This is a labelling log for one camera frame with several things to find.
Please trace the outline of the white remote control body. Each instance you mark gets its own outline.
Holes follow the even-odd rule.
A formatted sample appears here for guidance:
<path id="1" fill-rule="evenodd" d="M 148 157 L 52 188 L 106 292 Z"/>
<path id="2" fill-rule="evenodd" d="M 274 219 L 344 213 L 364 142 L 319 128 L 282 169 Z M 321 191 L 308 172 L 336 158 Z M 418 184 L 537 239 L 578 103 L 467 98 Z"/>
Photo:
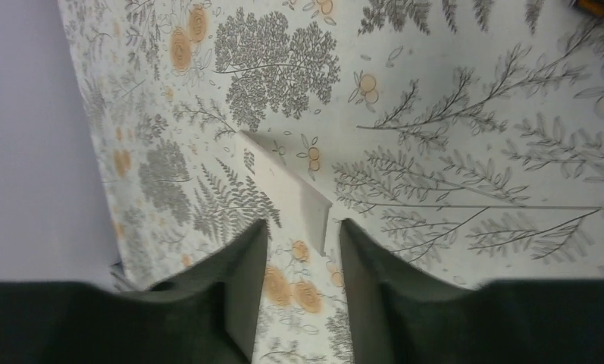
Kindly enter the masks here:
<path id="1" fill-rule="evenodd" d="M 240 131 L 235 143 L 248 175 L 280 211 L 283 229 L 325 256 L 332 202 L 259 144 L 256 134 Z"/>

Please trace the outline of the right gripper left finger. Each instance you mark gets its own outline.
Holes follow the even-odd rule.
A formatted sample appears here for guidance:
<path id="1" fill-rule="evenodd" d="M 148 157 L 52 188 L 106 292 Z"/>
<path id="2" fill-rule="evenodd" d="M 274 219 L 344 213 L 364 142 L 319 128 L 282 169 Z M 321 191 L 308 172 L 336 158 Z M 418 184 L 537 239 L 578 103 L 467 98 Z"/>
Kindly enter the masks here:
<path id="1" fill-rule="evenodd" d="M 257 220 L 147 290 L 0 281 L 0 363 L 249 363 L 267 248 Z"/>

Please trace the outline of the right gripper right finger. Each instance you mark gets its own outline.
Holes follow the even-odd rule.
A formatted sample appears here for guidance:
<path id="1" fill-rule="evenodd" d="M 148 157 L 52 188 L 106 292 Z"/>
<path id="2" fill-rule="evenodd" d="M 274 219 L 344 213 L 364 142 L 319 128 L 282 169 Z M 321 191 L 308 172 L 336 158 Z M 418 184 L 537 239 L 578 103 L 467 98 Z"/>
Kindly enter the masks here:
<path id="1" fill-rule="evenodd" d="M 356 222 L 340 252 L 357 363 L 604 363 L 604 279 L 449 284 Z"/>

